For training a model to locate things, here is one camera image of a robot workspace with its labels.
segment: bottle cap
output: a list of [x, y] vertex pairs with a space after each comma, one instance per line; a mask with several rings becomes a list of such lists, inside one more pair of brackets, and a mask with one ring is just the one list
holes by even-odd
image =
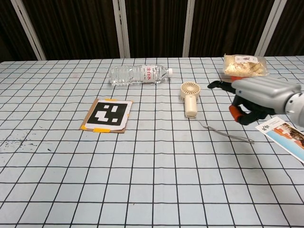
[[171, 76], [173, 76], [173, 69], [169, 68], [169, 75], [168, 75], [168, 77], [171, 77]]

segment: fan grille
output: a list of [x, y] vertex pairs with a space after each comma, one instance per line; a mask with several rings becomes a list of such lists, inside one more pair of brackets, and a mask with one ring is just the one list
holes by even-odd
[[181, 85], [181, 90], [188, 95], [195, 95], [200, 92], [200, 87], [194, 82], [185, 82]]

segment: fan handle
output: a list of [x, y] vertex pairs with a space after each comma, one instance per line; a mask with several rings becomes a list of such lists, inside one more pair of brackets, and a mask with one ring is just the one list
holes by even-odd
[[196, 96], [186, 95], [185, 96], [185, 115], [187, 118], [195, 118], [198, 113], [196, 106]]

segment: bottle label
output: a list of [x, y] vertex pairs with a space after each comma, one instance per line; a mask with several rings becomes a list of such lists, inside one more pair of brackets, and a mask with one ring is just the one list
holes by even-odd
[[235, 56], [236, 63], [258, 63], [257, 57], [254, 56]]
[[144, 83], [155, 83], [155, 66], [146, 65], [142, 66], [143, 80]]

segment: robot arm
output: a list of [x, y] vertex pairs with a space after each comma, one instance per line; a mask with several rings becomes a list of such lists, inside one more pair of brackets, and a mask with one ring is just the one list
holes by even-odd
[[[214, 81], [208, 85], [210, 89], [215, 87], [236, 94], [229, 110], [235, 121], [242, 125], [265, 119], [268, 114], [287, 114], [296, 125], [304, 126], [304, 94], [300, 84], [265, 76], [233, 83]], [[243, 112], [240, 105], [251, 112]]]

